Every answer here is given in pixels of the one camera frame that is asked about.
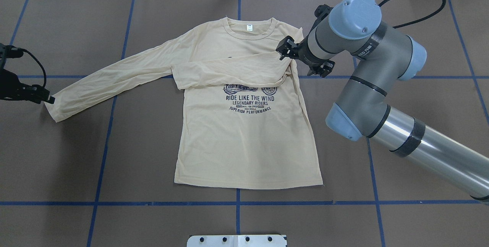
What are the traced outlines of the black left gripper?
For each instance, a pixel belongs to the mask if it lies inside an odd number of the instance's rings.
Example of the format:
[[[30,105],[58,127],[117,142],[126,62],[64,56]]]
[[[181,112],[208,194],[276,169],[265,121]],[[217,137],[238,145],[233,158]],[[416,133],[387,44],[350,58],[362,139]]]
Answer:
[[[41,85],[26,85],[19,81],[16,74],[2,70],[0,74],[0,99],[5,101],[30,101],[35,104],[46,102],[54,104],[55,97]]]

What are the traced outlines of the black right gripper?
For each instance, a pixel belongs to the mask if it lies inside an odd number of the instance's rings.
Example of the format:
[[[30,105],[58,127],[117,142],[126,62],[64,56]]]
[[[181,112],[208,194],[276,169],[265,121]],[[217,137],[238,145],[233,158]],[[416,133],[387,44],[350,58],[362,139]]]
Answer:
[[[299,59],[309,66],[308,76],[318,75],[322,78],[332,73],[335,61],[316,57],[308,46],[307,38],[304,38],[298,45],[291,36],[283,38],[276,47],[276,52],[280,55],[279,60],[284,58]]]

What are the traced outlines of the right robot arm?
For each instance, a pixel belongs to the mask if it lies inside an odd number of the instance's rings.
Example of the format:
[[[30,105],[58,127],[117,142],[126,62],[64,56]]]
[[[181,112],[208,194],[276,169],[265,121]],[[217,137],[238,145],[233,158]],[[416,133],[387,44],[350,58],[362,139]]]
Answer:
[[[301,42],[287,36],[276,50],[281,59],[309,66],[309,76],[328,76],[335,66],[332,57],[343,51],[359,59],[325,119],[327,126],[351,141],[372,139],[487,205],[488,158],[385,102],[397,80],[409,80],[423,68],[426,49],[383,22],[375,0],[320,5],[315,15]]]

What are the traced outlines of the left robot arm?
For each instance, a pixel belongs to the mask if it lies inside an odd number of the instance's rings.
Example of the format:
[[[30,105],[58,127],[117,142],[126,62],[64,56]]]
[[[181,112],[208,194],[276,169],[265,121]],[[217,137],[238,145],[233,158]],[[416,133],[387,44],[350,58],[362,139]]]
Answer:
[[[27,53],[40,66],[44,77],[43,85],[27,85],[19,81],[18,75],[5,69],[6,59],[15,59]],[[55,97],[50,95],[50,91],[45,88],[47,84],[47,73],[40,61],[28,50],[15,47],[14,45],[0,44],[0,99],[4,101],[28,101],[40,104],[55,103]]]

